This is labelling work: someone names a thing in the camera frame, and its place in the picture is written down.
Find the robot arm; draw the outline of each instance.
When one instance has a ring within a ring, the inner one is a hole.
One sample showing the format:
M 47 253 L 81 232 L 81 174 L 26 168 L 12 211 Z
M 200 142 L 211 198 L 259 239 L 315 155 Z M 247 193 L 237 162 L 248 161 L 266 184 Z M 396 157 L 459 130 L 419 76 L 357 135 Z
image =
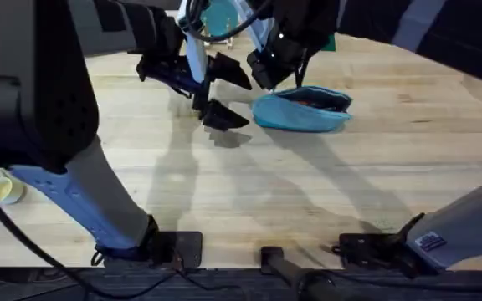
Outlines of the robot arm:
M 0 167 L 54 201 L 113 258 L 168 262 L 179 235 L 162 235 L 107 163 L 84 52 L 161 57 L 179 49 L 163 43 L 172 37 L 181 44 L 174 19 L 158 8 L 0 0 Z M 188 265 L 198 265 L 202 234 L 178 234 L 194 247 Z
M 252 9 L 263 0 L 246 0 Z M 333 33 L 394 44 L 482 79 L 481 0 L 275 1 L 262 19 L 274 27 L 249 55 L 252 75 L 273 89 Z

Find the black cable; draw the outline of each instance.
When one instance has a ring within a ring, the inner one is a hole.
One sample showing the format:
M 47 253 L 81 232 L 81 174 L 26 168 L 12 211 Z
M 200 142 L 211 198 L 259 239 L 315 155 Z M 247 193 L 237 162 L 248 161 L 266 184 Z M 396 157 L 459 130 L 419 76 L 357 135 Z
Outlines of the black cable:
M 265 0 L 265 2 L 250 16 L 248 17 L 243 23 L 239 24 L 236 28 L 230 30 L 227 33 L 218 35 L 218 36 L 213 36 L 213 37 L 207 37 L 205 35 L 202 35 L 198 32 L 198 30 L 194 27 L 194 22 L 200 19 L 201 13 L 195 13 L 193 16 L 191 14 L 192 10 L 192 0 L 187 0 L 187 5 L 185 7 L 185 16 L 187 18 L 187 28 L 189 29 L 189 33 L 196 39 L 202 40 L 204 42 L 208 43 L 216 43 L 216 42 L 221 42 L 225 39 L 229 39 L 236 34 L 241 33 L 245 29 L 247 29 L 260 15 L 264 13 L 264 11 L 273 4 L 274 0 Z M 196 8 L 197 12 L 201 12 L 202 8 Z
M 26 248 L 28 248 L 31 252 L 36 254 L 38 257 L 42 258 L 46 263 L 51 264 L 54 268 L 57 268 L 59 271 L 63 272 L 68 276 L 68 278 L 74 280 L 78 285 L 82 286 L 86 291 L 89 291 L 95 295 L 98 295 L 102 298 L 110 298 L 116 300 L 128 300 L 136 297 L 140 297 L 145 293 L 151 292 L 154 288 L 158 287 L 162 283 L 166 282 L 170 278 L 176 276 L 175 273 L 167 275 L 166 277 L 160 279 L 158 282 L 154 283 L 149 288 L 134 294 L 128 295 L 114 295 L 110 293 L 103 292 L 99 290 L 97 287 L 93 286 L 92 284 L 86 282 L 82 277 L 80 277 L 76 272 L 72 271 L 71 269 L 65 267 L 62 263 L 60 263 L 57 259 L 51 257 L 47 254 L 42 248 L 40 248 L 36 243 L 34 243 L 25 233 L 20 230 L 18 226 L 13 222 L 13 220 L 8 217 L 7 213 L 3 211 L 0 207 L 0 222 L 7 228 L 11 234 L 14 235 Z
M 405 289 L 420 289 L 435 292 L 448 292 L 448 293 L 482 293 L 482 286 L 438 286 L 438 285 L 428 285 L 428 284 L 412 284 L 412 283 L 393 283 L 387 281 L 377 281 L 377 280 L 364 280 L 356 277 L 345 275 L 344 273 L 326 270 L 326 273 L 331 276 L 345 279 L 354 283 L 370 284 L 378 287 L 386 288 L 405 288 Z
M 201 283 L 199 283 L 198 281 L 190 278 L 188 276 L 187 273 L 183 272 L 183 271 L 178 271 L 176 270 L 176 273 L 178 275 L 180 275 L 180 277 L 182 277 L 185 281 L 193 284 L 194 286 L 202 289 L 202 290 L 205 290 L 207 292 L 216 292 L 216 291 L 221 291 L 221 290 L 230 290 L 230 289 L 235 289 L 235 290 L 239 290 L 241 291 L 241 293 L 243 293 L 243 296 L 244 296 L 244 300 L 245 301 L 249 301 L 250 300 L 250 297 L 249 295 L 245 292 L 245 290 L 243 289 L 243 287 L 241 287 L 240 285 L 237 285 L 237 284 L 227 284 L 227 285 L 218 285 L 218 286 L 215 286 L 215 287 L 209 287 L 209 286 L 206 286 L 206 285 L 203 285 Z

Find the sticker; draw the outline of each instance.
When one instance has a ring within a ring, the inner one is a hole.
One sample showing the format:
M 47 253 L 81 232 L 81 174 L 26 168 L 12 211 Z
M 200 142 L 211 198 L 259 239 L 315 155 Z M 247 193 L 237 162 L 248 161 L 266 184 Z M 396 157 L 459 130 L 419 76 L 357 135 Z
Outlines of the sticker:
M 429 232 L 414 241 L 425 252 L 442 247 L 447 242 L 435 232 Z

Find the wooden tabletop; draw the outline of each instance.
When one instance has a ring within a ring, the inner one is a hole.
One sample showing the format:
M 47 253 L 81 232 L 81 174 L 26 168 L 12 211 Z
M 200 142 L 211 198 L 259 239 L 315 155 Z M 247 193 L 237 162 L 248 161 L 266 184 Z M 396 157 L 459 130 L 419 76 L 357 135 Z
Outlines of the wooden tabletop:
M 255 268 L 259 248 L 282 246 L 310 267 L 339 268 L 321 250 L 343 232 L 395 232 L 482 184 L 482 83 L 398 48 L 337 37 L 305 84 L 349 94 L 353 120 L 339 133 L 204 129 L 189 100 L 153 80 L 139 57 L 88 59 L 105 153 L 139 206 L 163 230 L 204 234 L 203 266 Z M 246 38 L 224 51 L 243 62 Z M 292 79 L 280 88 L 293 87 Z M 264 92 L 218 81 L 213 95 L 246 118 Z M 34 189 L 6 207 L 41 247 L 88 266 L 92 237 Z M 43 266 L 0 226 L 0 266 Z M 482 258 L 455 269 L 482 269 Z

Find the floor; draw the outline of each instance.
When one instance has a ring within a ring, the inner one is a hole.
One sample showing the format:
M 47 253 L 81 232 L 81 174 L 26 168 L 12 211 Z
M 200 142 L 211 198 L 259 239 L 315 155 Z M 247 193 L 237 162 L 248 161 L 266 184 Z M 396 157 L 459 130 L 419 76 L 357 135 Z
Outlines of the floor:
M 147 288 L 164 277 L 165 271 L 136 271 L 127 270 L 123 273 L 108 273 L 104 269 L 81 270 L 81 275 L 91 281 L 98 288 L 106 290 L 108 293 L 128 294 Z M 378 281 L 391 281 L 397 283 L 410 283 L 409 280 L 394 273 L 346 273 L 361 279 Z M 270 301 L 283 300 L 293 301 L 291 288 L 285 286 L 281 279 L 271 276 L 263 276 L 259 270 L 200 270 L 191 276 L 194 280 L 207 286 L 218 286 L 235 283 L 240 285 L 251 301 Z M 55 294 L 47 294 L 39 299 L 29 301 L 65 301 L 82 300 L 85 293 L 81 288 L 72 286 L 68 279 L 60 279 L 60 274 L 53 270 L 44 269 L 40 272 L 37 269 L 22 270 L 2 270 L 0 269 L 0 281 L 6 279 L 7 282 L 27 282 L 22 284 L 0 283 L 0 301 L 13 301 L 28 296 L 39 295 L 47 291 L 58 288 L 66 288 Z M 378 288 L 334 278 L 336 289 L 343 292 L 361 293 L 374 300 L 462 300 L 462 301 L 482 301 L 482 293 L 440 293 L 422 290 L 406 290 L 395 288 Z M 454 285 L 469 287 L 473 285 L 482 286 L 482 272 L 456 272 L 447 273 L 437 278 L 419 278 L 414 283 Z M 89 295 L 87 300 L 101 300 L 94 295 Z M 185 282 L 179 277 L 164 283 L 154 291 L 139 298 L 139 300 L 156 301 L 197 301 L 197 300 L 224 300 L 241 301 L 244 300 L 243 293 L 235 290 L 206 292 L 195 288 L 190 283 Z

